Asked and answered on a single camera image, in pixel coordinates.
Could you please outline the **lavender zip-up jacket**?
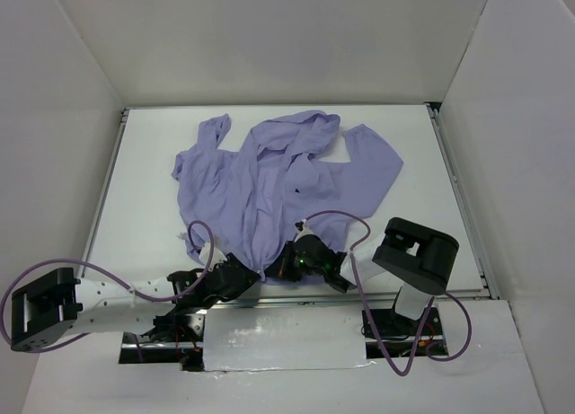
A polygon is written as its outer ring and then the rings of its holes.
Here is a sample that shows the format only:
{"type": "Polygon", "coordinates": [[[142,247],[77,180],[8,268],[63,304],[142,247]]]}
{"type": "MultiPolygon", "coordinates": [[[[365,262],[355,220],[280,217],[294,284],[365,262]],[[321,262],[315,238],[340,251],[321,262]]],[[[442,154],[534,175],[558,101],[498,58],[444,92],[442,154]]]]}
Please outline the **lavender zip-up jacket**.
{"type": "Polygon", "coordinates": [[[342,250],[351,216],[377,211],[403,160],[371,128],[340,125],[321,110],[268,119],[232,152],[220,146],[232,128],[228,115],[201,122],[196,144],[172,169],[182,220],[206,223],[220,250],[259,274],[307,216],[328,247],[342,250]]]}

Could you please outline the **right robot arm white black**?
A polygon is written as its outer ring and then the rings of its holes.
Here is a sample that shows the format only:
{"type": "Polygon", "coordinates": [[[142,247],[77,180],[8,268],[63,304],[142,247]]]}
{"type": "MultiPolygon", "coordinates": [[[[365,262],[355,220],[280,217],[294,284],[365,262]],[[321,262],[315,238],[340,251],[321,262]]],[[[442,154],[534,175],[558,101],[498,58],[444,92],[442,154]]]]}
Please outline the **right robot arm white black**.
{"type": "Polygon", "coordinates": [[[391,311],[374,313],[374,321],[382,339],[407,339],[420,327],[430,299],[446,293],[458,251],[459,242],[451,235],[400,217],[389,220],[378,240],[353,251],[334,251],[303,220],[265,276],[289,282],[319,277],[347,293],[388,272],[402,286],[391,311]]]}

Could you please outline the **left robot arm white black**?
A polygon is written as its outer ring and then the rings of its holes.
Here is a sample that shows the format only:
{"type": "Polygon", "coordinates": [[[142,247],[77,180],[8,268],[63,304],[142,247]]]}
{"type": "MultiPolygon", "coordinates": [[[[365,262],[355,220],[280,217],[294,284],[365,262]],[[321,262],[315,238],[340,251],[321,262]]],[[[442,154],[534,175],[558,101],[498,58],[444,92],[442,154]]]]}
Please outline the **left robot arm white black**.
{"type": "Polygon", "coordinates": [[[4,297],[11,305],[5,334],[13,351],[37,353],[63,338],[98,332],[164,341],[192,314],[233,301],[259,279],[233,254],[218,255],[208,271],[176,271],[134,284],[79,278],[71,267],[53,269],[4,297]]]}

